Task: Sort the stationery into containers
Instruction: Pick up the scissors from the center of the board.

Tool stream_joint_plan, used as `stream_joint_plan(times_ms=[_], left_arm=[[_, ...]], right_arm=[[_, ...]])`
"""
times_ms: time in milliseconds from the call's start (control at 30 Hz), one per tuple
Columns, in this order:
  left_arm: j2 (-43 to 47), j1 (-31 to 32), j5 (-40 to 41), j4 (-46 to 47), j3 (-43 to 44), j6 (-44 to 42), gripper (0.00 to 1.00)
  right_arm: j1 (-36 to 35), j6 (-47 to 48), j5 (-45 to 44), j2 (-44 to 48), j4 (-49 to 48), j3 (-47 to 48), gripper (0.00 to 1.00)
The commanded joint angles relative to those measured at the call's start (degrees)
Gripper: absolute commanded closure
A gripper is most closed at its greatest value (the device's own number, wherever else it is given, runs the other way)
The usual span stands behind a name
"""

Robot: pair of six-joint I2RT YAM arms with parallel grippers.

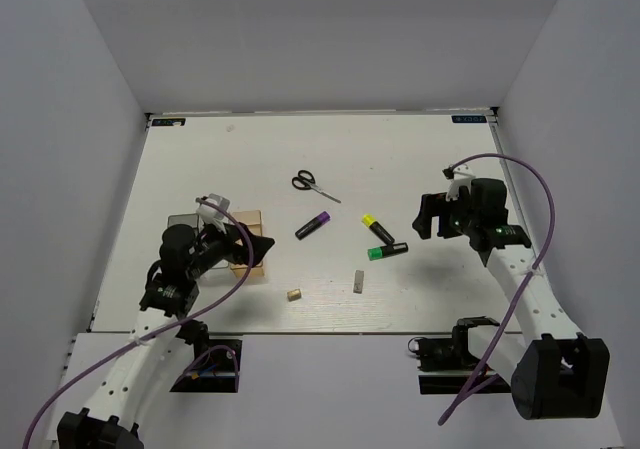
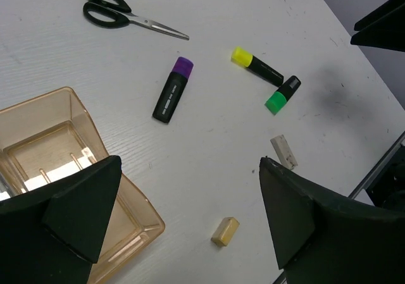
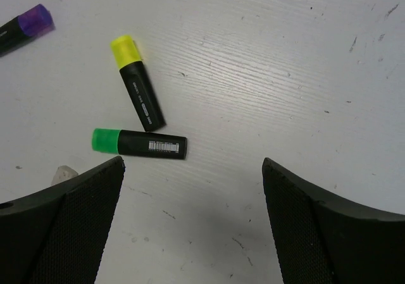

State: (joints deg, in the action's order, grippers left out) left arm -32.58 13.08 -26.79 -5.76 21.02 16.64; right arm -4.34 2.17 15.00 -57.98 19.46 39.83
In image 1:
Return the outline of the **purple capped highlighter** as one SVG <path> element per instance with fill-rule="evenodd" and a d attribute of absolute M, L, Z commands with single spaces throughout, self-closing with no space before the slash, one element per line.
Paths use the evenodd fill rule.
<path fill-rule="evenodd" d="M 295 237 L 298 240 L 303 240 L 304 238 L 308 237 L 310 234 L 321 228 L 327 222 L 329 222 L 330 219 L 331 217 L 326 211 L 321 212 L 316 217 L 304 224 L 300 229 L 298 229 L 295 232 Z"/>

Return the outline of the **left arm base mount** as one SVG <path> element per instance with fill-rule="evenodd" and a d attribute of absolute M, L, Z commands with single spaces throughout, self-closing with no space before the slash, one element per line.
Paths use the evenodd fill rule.
<path fill-rule="evenodd" d="M 172 393 L 235 394 L 239 389 L 243 340 L 209 338 L 194 352 L 196 364 L 183 370 Z"/>

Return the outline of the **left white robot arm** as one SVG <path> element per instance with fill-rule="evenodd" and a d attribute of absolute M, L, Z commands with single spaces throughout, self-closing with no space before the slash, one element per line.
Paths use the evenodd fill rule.
<path fill-rule="evenodd" d="M 246 225 L 187 224 L 162 234 L 159 258 L 149 268 L 129 341 L 78 412 L 57 426 L 62 448 L 140 448 L 142 427 L 154 404 L 181 375 L 205 365 L 211 343 L 205 323 L 189 316 L 199 295 L 198 279 L 221 261 L 253 268 L 274 246 L 272 238 Z"/>

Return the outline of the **black handled scissors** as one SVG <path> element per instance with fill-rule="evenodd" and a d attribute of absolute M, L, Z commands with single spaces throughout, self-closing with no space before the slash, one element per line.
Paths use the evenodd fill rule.
<path fill-rule="evenodd" d="M 291 179 L 292 186 L 300 191 L 314 191 L 321 196 L 335 202 L 341 204 L 342 201 L 338 198 L 332 196 L 324 189 L 322 189 L 316 182 L 315 176 L 308 170 L 299 170 L 297 174 Z"/>

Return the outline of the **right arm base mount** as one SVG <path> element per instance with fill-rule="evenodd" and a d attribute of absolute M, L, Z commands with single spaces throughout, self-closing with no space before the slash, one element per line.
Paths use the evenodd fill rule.
<path fill-rule="evenodd" d="M 418 362 L 421 395 L 456 395 L 478 362 L 462 354 L 451 337 L 414 337 L 407 350 Z"/>

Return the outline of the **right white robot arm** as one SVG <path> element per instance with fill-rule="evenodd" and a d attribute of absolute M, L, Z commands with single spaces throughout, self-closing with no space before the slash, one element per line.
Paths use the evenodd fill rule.
<path fill-rule="evenodd" d="M 449 191 L 424 194 L 412 223 L 421 239 L 438 227 L 443 239 L 465 236 L 483 266 L 515 305 L 517 336 L 487 316 L 456 322 L 448 337 L 411 340 L 422 390 L 505 392 L 526 420 L 592 419 L 600 414 L 610 353 L 560 307 L 548 279 L 533 269 L 531 241 L 508 223 L 507 189 L 497 179 L 471 178 Z"/>

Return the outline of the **yellow capped highlighter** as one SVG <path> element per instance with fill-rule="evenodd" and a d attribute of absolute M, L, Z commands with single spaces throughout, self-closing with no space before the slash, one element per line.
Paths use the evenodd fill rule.
<path fill-rule="evenodd" d="M 377 221 L 371 214 L 362 217 L 362 223 L 376 236 L 384 245 L 392 245 L 395 238 Z"/>

